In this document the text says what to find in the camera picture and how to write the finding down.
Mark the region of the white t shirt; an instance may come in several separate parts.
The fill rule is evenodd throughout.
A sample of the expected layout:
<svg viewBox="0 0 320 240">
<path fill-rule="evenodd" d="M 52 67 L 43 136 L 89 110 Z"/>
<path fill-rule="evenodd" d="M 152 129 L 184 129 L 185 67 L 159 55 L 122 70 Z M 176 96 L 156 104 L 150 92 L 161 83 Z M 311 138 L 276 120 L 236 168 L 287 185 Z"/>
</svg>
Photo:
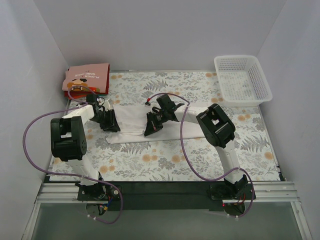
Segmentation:
<svg viewBox="0 0 320 240">
<path fill-rule="evenodd" d="M 182 105 L 175 112 L 177 121 L 163 113 L 152 112 L 150 107 L 139 105 L 115 106 L 115 117 L 120 131 L 106 138 L 109 144 L 154 142 L 166 140 L 203 138 L 204 133 L 197 115 L 207 108 L 200 104 Z"/>
</svg>

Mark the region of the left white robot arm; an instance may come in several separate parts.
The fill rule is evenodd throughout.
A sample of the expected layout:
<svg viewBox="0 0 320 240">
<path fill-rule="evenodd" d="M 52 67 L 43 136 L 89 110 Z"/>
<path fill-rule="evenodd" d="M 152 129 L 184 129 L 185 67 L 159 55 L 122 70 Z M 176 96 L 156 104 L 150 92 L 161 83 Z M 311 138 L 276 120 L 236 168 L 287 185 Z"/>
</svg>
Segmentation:
<svg viewBox="0 0 320 240">
<path fill-rule="evenodd" d="M 84 125 L 89 122 L 99 124 L 105 132 L 117 133 L 121 129 L 116 120 L 113 106 L 96 94 L 86 96 L 87 104 L 80 104 L 61 118 L 53 118 L 50 121 L 51 153 L 70 166 L 73 172 L 80 178 L 77 186 L 81 191 L 94 198 L 103 199 L 107 190 L 100 183 L 103 180 L 100 172 L 96 170 L 87 156 L 87 140 Z"/>
</svg>

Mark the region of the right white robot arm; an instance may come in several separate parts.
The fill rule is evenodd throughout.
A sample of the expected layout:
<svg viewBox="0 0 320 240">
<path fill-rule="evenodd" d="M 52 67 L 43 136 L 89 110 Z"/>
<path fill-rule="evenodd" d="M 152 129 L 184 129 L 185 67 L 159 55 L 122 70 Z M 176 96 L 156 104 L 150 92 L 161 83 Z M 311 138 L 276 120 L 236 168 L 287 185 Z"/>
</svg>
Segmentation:
<svg viewBox="0 0 320 240">
<path fill-rule="evenodd" d="M 146 114 L 147 122 L 144 136 L 147 137 L 159 132 L 163 129 L 163 124 L 168 121 L 180 123 L 180 145 L 192 172 L 207 182 L 223 179 L 226 194 L 232 199 L 242 198 L 244 200 L 245 189 L 251 179 L 246 171 L 240 167 L 235 151 L 236 127 L 220 105 L 214 103 L 209 107 L 193 107 L 188 100 L 185 101 L 186 103 L 176 104 L 171 100 L 169 94 L 160 94 L 156 101 L 159 107 L 153 106 L 151 111 Z M 208 143 L 215 147 L 224 172 L 222 176 L 214 179 L 205 178 L 193 168 L 183 141 L 185 122 L 198 125 Z"/>
</svg>

